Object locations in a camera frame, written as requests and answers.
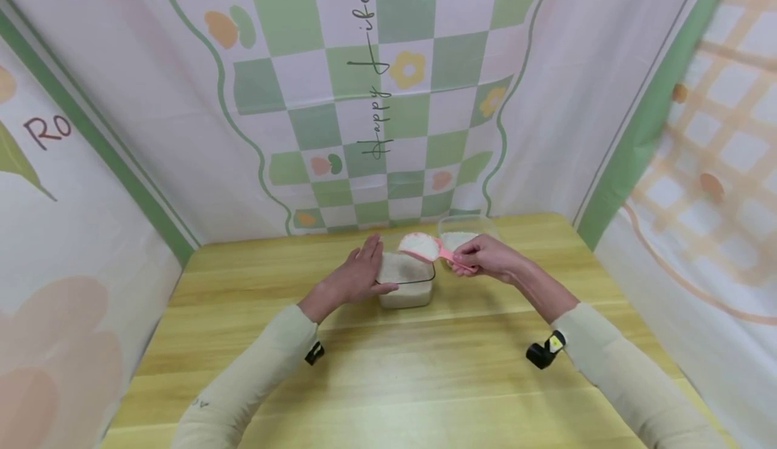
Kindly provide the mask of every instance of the yellow sticker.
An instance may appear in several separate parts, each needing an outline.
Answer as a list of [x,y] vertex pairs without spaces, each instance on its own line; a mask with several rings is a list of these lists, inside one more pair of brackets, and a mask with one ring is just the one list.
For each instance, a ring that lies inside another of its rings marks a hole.
[[555,336],[551,336],[548,341],[550,341],[550,352],[551,353],[555,353],[555,352],[561,350],[564,347],[562,342],[558,341],[558,338],[555,337]]

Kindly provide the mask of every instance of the black wrist strap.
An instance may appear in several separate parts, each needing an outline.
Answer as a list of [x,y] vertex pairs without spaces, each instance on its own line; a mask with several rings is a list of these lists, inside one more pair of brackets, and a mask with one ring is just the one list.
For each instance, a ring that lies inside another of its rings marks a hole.
[[308,351],[305,361],[307,361],[310,366],[313,366],[318,361],[318,358],[324,356],[325,353],[324,345],[322,345],[320,341],[316,341],[316,344]]
[[567,345],[567,339],[561,331],[553,331],[553,334],[547,338],[545,345],[536,342],[532,343],[526,350],[526,358],[539,369],[546,369],[556,360],[556,355]]

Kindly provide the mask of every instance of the person's left hand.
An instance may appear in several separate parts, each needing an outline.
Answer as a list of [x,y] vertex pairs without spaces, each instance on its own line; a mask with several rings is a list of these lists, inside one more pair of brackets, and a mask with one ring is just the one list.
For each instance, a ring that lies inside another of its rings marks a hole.
[[396,284],[375,284],[382,262],[383,242],[379,234],[371,235],[361,249],[353,250],[343,265],[313,287],[298,306],[311,321],[321,323],[343,304],[396,291]]

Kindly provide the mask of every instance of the yellow flower print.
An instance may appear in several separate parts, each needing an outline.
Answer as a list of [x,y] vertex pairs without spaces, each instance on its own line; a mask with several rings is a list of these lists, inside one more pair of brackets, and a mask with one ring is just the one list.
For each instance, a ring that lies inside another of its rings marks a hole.
[[424,79],[426,57],[412,51],[401,51],[389,67],[388,74],[397,86],[405,90]]
[[507,91],[506,87],[497,86],[489,90],[488,95],[484,98],[484,101],[480,103],[480,112],[484,114],[485,118],[491,117],[499,107],[499,102],[502,101],[502,97],[505,96]]

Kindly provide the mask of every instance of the green and white checkered pattern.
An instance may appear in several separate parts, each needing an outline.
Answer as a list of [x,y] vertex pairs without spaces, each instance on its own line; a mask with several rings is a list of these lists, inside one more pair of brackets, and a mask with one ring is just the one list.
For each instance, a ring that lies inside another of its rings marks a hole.
[[535,0],[178,3],[219,51],[231,116],[298,233],[480,211]]

